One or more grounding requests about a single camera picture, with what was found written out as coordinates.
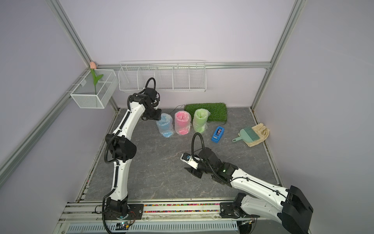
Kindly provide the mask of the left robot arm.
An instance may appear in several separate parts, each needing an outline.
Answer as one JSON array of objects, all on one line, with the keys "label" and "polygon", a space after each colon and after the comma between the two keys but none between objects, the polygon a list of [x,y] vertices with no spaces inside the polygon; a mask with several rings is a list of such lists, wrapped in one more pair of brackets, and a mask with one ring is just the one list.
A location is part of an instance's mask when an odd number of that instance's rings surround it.
[{"label": "left robot arm", "polygon": [[106,148],[104,162],[114,165],[111,191],[103,197],[103,216],[116,215],[117,219],[126,219],[129,215],[128,177],[132,159],[137,147],[131,142],[133,131],[139,120],[161,119],[162,110],[157,106],[160,94],[156,91],[155,78],[149,78],[145,88],[139,93],[128,96],[127,111],[119,125],[105,137]]}]

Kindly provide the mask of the blue tape dispenser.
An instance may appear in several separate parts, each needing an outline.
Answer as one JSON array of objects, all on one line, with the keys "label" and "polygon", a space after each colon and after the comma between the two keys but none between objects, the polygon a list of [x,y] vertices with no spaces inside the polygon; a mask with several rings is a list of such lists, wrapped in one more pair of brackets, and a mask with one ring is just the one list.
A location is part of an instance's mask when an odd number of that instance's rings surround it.
[{"label": "blue tape dispenser", "polygon": [[211,141],[213,141],[215,143],[218,143],[220,141],[220,139],[222,138],[222,136],[224,134],[224,131],[225,131],[225,129],[223,127],[218,126],[216,128],[215,132],[213,133]]}]

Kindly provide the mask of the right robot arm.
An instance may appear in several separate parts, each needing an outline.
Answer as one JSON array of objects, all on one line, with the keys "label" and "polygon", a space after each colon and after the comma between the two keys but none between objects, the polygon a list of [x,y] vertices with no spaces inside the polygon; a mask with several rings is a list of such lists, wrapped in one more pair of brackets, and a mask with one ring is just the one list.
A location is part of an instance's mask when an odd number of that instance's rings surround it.
[{"label": "right robot arm", "polygon": [[182,154],[181,161],[188,164],[186,170],[197,178],[210,174],[214,181],[240,190],[231,203],[221,203],[222,218],[259,216],[280,223],[291,234],[309,233],[314,209],[299,188],[285,188],[258,179],[234,164],[221,161],[205,147],[200,133],[193,137],[200,138],[202,149],[197,155],[193,149]]}]

